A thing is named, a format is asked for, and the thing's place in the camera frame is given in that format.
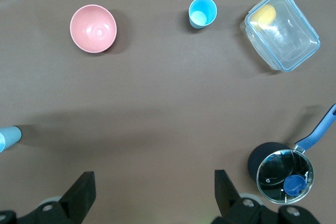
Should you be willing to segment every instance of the pot handle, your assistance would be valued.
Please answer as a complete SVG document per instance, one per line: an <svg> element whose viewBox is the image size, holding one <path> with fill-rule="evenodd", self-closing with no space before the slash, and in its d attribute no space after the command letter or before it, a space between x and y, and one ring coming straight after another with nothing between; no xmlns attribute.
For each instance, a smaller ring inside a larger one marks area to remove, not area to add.
<svg viewBox="0 0 336 224"><path fill-rule="evenodd" d="M295 149L300 152L307 151L310 147L315 145L329 129L332 123L336 120L336 104L334 104L329 111L325 114L316 128L310 133L310 135L297 141Z"/></svg>

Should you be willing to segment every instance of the clear plastic container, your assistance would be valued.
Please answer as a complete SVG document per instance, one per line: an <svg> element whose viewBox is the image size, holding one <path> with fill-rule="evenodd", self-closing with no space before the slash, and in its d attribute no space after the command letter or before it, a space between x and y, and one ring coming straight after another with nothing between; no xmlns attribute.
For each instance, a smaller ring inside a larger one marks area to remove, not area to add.
<svg viewBox="0 0 336 224"><path fill-rule="evenodd" d="M241 28L275 70L295 69L320 47L319 36L294 0L262 0Z"/></svg>

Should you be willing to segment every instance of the blue cup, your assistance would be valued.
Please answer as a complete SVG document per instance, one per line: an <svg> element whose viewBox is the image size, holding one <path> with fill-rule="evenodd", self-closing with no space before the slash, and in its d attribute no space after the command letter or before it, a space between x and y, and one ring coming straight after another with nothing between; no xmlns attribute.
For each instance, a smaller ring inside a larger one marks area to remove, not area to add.
<svg viewBox="0 0 336 224"><path fill-rule="evenodd" d="M210 25L216 16L217 6L213 0L194 0L189 7L189 21L196 29Z"/></svg>
<svg viewBox="0 0 336 224"><path fill-rule="evenodd" d="M21 130L16 126L0 128L0 152L17 143L21 137Z"/></svg>

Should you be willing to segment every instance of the pink bowl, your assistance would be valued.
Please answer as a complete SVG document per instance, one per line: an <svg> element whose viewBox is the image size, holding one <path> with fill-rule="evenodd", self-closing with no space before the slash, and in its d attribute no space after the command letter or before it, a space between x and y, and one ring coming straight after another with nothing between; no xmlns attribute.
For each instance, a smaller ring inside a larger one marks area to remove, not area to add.
<svg viewBox="0 0 336 224"><path fill-rule="evenodd" d="M112 14L99 5L78 9L70 22L70 33L75 44L86 52L103 52L117 36L117 25Z"/></svg>

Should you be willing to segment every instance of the table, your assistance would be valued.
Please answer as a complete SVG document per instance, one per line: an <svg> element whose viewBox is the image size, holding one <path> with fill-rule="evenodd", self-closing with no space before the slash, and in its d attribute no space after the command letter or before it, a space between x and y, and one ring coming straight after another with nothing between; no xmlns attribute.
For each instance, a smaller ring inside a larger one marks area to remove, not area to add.
<svg viewBox="0 0 336 224"><path fill-rule="evenodd" d="M97 199L84 223L210 223L214 170L261 196L247 159L259 144L293 145L336 103L334 0L295 0L320 49L272 71L239 28L260 0L214 0L216 20L188 23L192 0L0 0L0 125L22 140L0 154L0 209L19 216L62 195L86 170ZM83 5L115 17L92 55L71 40ZM297 203L333 223L336 126L307 152L316 177ZM278 205L264 203L272 210Z"/></svg>

